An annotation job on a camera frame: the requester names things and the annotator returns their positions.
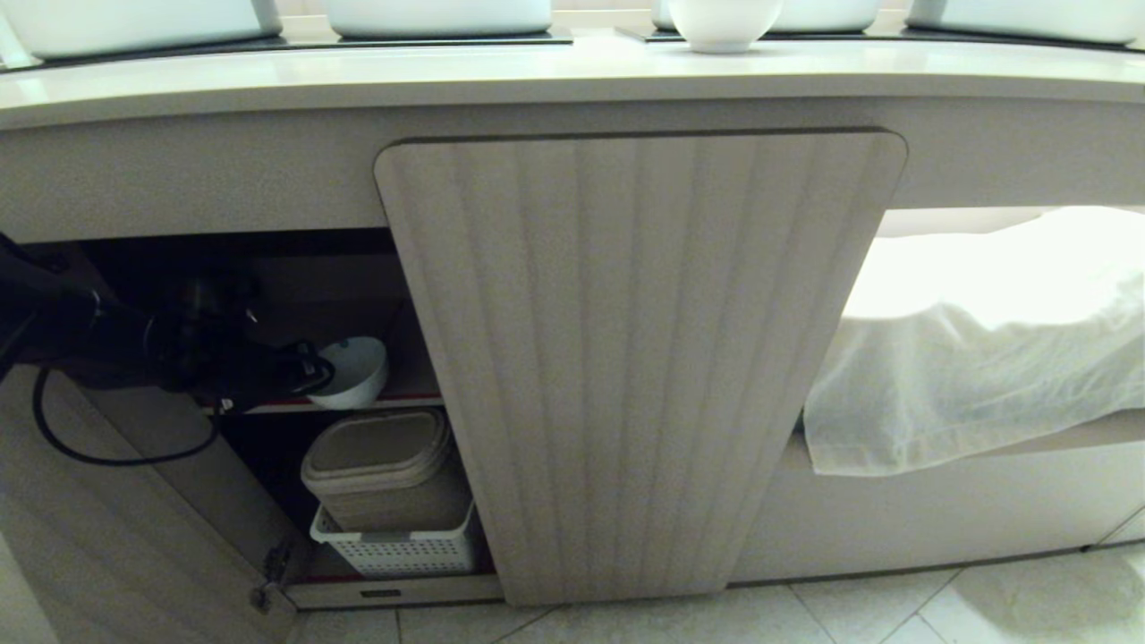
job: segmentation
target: white countertop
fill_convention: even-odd
[[[572,46],[197,55],[0,74],[0,129],[276,109],[798,96],[1145,102],[1145,54],[773,41],[705,56],[578,29]]]

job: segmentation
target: open cabinet door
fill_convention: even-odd
[[[261,572],[166,478],[153,468],[77,463],[44,441],[31,410],[34,376],[17,368],[0,387],[0,534],[56,639],[283,642],[293,606],[277,594],[267,610],[252,606]],[[63,376],[49,380],[45,410],[80,451],[140,456]],[[161,432],[161,419],[156,425]]]
[[[60,644],[3,535],[0,535],[0,597],[3,597],[0,644]]]
[[[510,602],[726,587],[906,157],[870,129],[381,154]]]

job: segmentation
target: white dish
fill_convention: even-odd
[[[1126,45],[1145,32],[1145,2],[915,0],[907,25]]]
[[[13,31],[44,60],[275,36],[274,0],[0,0]]]
[[[334,366],[334,378],[310,401],[326,409],[364,409],[386,386],[389,360],[377,338],[349,338],[318,352]]]
[[[672,22],[701,54],[747,52],[782,8],[783,0],[671,0]]]
[[[326,9],[348,38],[505,36],[553,24],[552,0],[327,0]]]
[[[774,32],[862,31],[878,17],[879,0],[784,0]],[[652,22],[658,29],[676,31],[669,0],[655,0]]]

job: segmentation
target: container lid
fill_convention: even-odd
[[[347,418],[310,446],[302,481],[319,495],[413,487],[444,463],[448,439],[434,409]]]

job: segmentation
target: tile floor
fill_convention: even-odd
[[[1145,543],[710,597],[306,615],[293,644],[1142,644]]]

